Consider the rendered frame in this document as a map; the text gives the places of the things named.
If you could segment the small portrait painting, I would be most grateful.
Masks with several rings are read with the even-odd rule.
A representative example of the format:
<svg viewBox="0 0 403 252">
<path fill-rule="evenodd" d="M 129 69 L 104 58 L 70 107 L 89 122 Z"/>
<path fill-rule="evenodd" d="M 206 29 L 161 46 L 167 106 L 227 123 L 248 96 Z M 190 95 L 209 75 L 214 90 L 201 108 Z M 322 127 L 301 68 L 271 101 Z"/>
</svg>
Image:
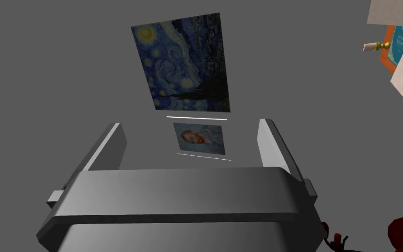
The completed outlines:
<svg viewBox="0 0 403 252">
<path fill-rule="evenodd" d="M 180 150 L 225 155 L 222 127 L 219 125 L 174 123 Z"/>
</svg>

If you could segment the blue starry night painting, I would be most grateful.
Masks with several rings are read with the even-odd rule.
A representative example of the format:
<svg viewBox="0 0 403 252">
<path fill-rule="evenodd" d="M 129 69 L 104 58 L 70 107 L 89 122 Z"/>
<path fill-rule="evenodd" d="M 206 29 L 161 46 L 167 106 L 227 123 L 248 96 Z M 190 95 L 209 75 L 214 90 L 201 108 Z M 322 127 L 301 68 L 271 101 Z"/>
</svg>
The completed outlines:
<svg viewBox="0 0 403 252">
<path fill-rule="evenodd" d="M 231 111 L 220 13 L 131 31 L 156 110 Z"/>
</svg>

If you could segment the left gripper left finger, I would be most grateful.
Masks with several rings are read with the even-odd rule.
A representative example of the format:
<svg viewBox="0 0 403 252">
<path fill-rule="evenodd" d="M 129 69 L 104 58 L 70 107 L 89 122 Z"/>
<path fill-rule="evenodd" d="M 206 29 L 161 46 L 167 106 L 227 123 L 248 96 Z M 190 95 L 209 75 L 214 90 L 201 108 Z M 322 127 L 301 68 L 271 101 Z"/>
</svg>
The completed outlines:
<svg viewBox="0 0 403 252">
<path fill-rule="evenodd" d="M 63 187 L 66 188 L 83 171 L 118 170 L 126 146 L 127 140 L 122 125 L 109 124 Z"/>
</svg>

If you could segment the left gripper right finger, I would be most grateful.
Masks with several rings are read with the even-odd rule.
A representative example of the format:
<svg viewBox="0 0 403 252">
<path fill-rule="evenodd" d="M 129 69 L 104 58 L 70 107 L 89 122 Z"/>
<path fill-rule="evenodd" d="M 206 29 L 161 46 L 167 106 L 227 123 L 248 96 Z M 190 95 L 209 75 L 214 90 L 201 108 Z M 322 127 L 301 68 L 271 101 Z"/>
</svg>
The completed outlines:
<svg viewBox="0 0 403 252">
<path fill-rule="evenodd" d="M 259 120 L 257 143 L 264 167 L 280 167 L 298 181 L 304 181 L 293 156 L 271 119 Z"/>
</svg>

